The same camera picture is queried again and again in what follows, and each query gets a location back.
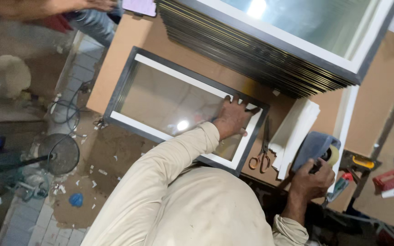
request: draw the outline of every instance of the man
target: man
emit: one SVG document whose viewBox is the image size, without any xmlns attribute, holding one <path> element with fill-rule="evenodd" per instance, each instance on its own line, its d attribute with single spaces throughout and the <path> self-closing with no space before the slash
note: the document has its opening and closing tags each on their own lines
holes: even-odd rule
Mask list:
<svg viewBox="0 0 394 246">
<path fill-rule="evenodd" d="M 315 174 L 309 160 L 295 175 L 273 230 L 254 192 L 232 174 L 189 168 L 203 153 L 235 134 L 256 110 L 226 97 L 218 118 L 159 144 L 136 161 L 104 204 L 82 246 L 303 245 L 307 203 L 326 193 L 331 167 Z"/>
<path fill-rule="evenodd" d="M 113 23 L 123 15 L 121 0 L 0 0 L 0 16 L 17 21 L 46 19 L 59 31 L 68 24 L 109 47 Z"/>
</svg>

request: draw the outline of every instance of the shirt sleeve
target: shirt sleeve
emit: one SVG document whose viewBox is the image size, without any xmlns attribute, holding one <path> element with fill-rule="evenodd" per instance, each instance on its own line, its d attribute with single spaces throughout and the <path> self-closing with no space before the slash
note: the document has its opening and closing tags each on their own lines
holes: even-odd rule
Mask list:
<svg viewBox="0 0 394 246">
<path fill-rule="evenodd" d="M 114 189 L 81 245 L 142 245 L 168 185 L 199 155 L 212 153 L 219 138 L 206 122 L 147 152 Z"/>
<path fill-rule="evenodd" d="M 297 221 L 275 216 L 273 222 L 273 240 L 275 246 L 304 245 L 308 241 L 308 232 Z"/>
</svg>

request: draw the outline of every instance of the packing tape roll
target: packing tape roll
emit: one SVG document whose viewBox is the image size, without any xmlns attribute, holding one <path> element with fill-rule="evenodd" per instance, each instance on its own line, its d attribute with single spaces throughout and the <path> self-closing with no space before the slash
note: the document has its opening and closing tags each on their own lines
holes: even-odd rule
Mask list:
<svg viewBox="0 0 394 246">
<path fill-rule="evenodd" d="M 331 150 L 331 157 L 328 160 L 328 164 L 333 166 L 334 164 L 337 163 L 338 158 L 340 157 L 340 152 L 333 145 L 329 145 L 329 149 Z"/>
</svg>

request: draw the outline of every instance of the round metal base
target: round metal base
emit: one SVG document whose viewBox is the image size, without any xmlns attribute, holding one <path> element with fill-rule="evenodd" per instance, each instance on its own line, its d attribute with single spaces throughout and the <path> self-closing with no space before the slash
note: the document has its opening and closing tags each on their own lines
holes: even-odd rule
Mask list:
<svg viewBox="0 0 394 246">
<path fill-rule="evenodd" d="M 39 156 L 48 155 L 56 143 L 58 144 L 52 150 L 49 162 L 41 161 L 40 166 L 53 175 L 69 173 L 80 159 L 80 149 L 70 136 L 61 133 L 49 135 L 39 145 Z"/>
</svg>

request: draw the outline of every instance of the black frame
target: black frame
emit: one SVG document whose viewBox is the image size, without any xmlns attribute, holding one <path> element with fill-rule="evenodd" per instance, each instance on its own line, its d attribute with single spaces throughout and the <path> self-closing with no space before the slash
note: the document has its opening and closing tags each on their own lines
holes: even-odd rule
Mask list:
<svg viewBox="0 0 394 246">
<path fill-rule="evenodd" d="M 146 51 L 144 49 L 141 49 L 141 48 L 138 48 L 138 47 L 134 46 L 132 48 L 132 51 L 130 52 L 129 58 L 127 59 L 127 62 L 125 64 L 125 66 L 124 66 L 123 72 L 121 73 L 121 76 L 119 77 L 117 86 L 115 87 L 115 90 L 113 91 L 113 94 L 112 94 L 112 97 L 111 97 L 111 99 L 109 101 L 109 104 L 107 105 L 106 112 L 104 113 L 104 120 L 106 120 L 107 122 L 110 122 L 110 123 L 112 123 L 114 125 L 118 125 L 118 126 L 124 127 L 125 129 L 127 129 L 127 130 L 129 130 L 131 132 L 134 132 L 134 133 L 136 133 L 136 134 L 138 134 L 138 135 L 140 135 L 142 137 L 150 139 L 150 140 L 152 140 L 152 141 L 154 141 L 156 143 L 162 143 L 165 140 L 163 140 L 163 139 L 161 139 L 159 137 L 153 136 L 153 135 L 151 135 L 151 134 L 149 134 L 147 132 L 144 132 L 144 131 L 136 128 L 136 127 L 129 126 L 129 125 L 127 125 L 127 124 L 125 124 L 125 123 L 123 123 L 123 122 L 121 122 L 119 120 L 115 120 L 115 119 L 110 117 L 110 115 L 112 114 L 112 111 L 115 111 L 115 109 L 117 109 L 117 107 L 119 107 L 119 105 L 122 103 L 121 95 L 122 95 L 123 89 L 126 86 L 127 81 L 129 80 L 129 78 L 133 75 L 132 72 L 134 71 L 134 69 L 135 69 L 135 67 L 137 65 L 137 61 L 135 61 L 136 54 L 141 54 L 141 55 L 143 55 L 143 56 L 145 56 L 145 57 L 147 57 L 147 58 L 149 58 L 149 59 L 151 59 L 153 61 L 156 61 L 156 62 L 158 62 L 158 63 L 160 63 L 160 64 L 162 64 L 164 66 L 167 66 L 167 67 L 169 67 L 171 69 L 174 69 L 174 70 L 176 70 L 176 71 L 178 71 L 180 73 L 183 73 L 183 74 L 185 74 L 185 75 L 187 75 L 189 77 L 192 77 L 192 78 L 194 78 L 194 79 L 196 79 L 198 81 L 201 81 L 201 82 L 203 82 L 205 84 L 208 84 L 208 85 L 210 85 L 212 87 L 215 87 L 215 88 L 217 88 L 217 89 L 219 89 L 221 91 L 224 91 L 226 93 L 229 93 L 231 95 L 239 94 L 239 97 L 241 99 L 243 99 L 243 100 L 244 99 L 249 99 L 249 102 L 251 104 L 253 104 L 253 105 L 255 105 L 255 106 L 257 106 L 257 107 L 259 107 L 259 108 L 261 108 L 263 110 L 258 122 L 256 123 L 254 131 L 249 133 L 249 134 L 251 134 L 250 140 L 247 143 L 247 146 L 246 146 L 246 148 L 244 150 L 243 156 L 241 157 L 236 169 L 228 168 L 228 167 L 226 167 L 226 166 L 224 166 L 224 165 L 222 165 L 222 164 L 220 164 L 218 162 L 215 162 L 213 160 L 207 159 L 207 158 L 205 158 L 203 156 L 199 156 L 199 157 L 196 158 L 196 160 L 201 161 L 204 164 L 210 165 L 210 166 L 215 167 L 215 168 L 220 168 L 220 169 L 226 170 L 226 171 L 232 173 L 235 176 L 239 176 L 240 173 L 241 173 L 241 170 L 243 169 L 244 163 L 247 160 L 247 157 L 249 155 L 250 149 L 252 148 L 253 143 L 255 142 L 255 139 L 256 139 L 256 137 L 258 135 L 258 132 L 259 132 L 259 130 L 260 130 L 260 128 L 261 128 L 261 126 L 262 126 L 267 114 L 268 114 L 270 106 L 265 104 L 265 103 L 262 103 L 262 102 L 260 102 L 260 101 L 258 101 L 256 99 L 254 99 L 254 98 L 251 98 L 251 97 L 247 96 L 246 94 L 244 94 L 242 92 L 239 92 L 239 91 L 237 91 L 235 89 L 227 87 L 227 86 L 225 86 L 225 85 L 223 85 L 223 84 L 221 84 L 221 83 L 219 83 L 217 81 L 211 80 L 210 78 L 207 78 L 205 76 L 197 74 L 197 73 L 195 73 L 195 72 L 193 72 L 193 71 L 191 71 L 191 70 L 189 70 L 187 68 L 184 68 L 184 67 L 182 67 L 182 66 L 180 66 L 180 65 L 178 65 L 176 63 L 168 61 L 168 60 L 166 60 L 166 59 L 164 59 L 162 57 L 159 57 L 159 56 L 157 56 L 157 55 L 155 55 L 153 53 L 150 53 L 150 52 L 148 52 L 148 51 Z"/>
<path fill-rule="evenodd" d="M 308 53 L 308 52 L 304 51 L 303 49 L 300 49 L 292 44 L 282 41 L 282 40 L 280 40 L 280 39 L 264 32 L 264 31 L 261 31 L 249 24 L 239 21 L 239 20 L 235 19 L 234 17 L 231 17 L 231 16 L 224 14 L 216 9 L 213 9 L 204 3 L 200 3 L 197 0 L 176 0 L 176 1 L 188 6 L 189 8 L 197 10 L 200 13 L 205 14 L 213 19 L 216 19 L 228 26 L 236 28 L 236 29 L 238 29 L 244 33 L 247 33 L 253 37 L 256 37 L 266 43 L 269 43 L 276 48 L 279 48 L 279 49 L 286 51 L 288 53 L 291 53 L 301 59 L 311 62 L 312 64 L 315 64 L 325 70 L 328 70 L 331 73 L 342 76 L 343 78 L 346 78 L 346 79 L 354 82 L 357 85 L 361 84 L 365 75 L 367 74 L 367 70 L 369 70 L 370 64 L 372 63 L 372 60 L 375 57 L 375 54 L 380 47 L 381 41 L 383 40 L 384 36 L 386 35 L 386 32 L 388 30 L 388 26 L 390 25 L 391 20 L 393 19 L 393 16 L 394 16 L 394 3 L 393 3 L 392 7 L 390 8 L 389 13 L 387 14 L 379 32 L 378 32 L 378 35 L 376 36 L 375 41 L 373 42 L 372 46 L 370 47 L 369 51 L 367 52 L 366 57 L 364 58 L 364 61 L 359 68 L 358 73 L 355 74 L 355 73 L 353 73 L 349 70 L 346 70 L 342 67 L 338 67 L 337 65 L 335 65 L 331 62 L 328 62 L 318 56 Z"/>
</svg>

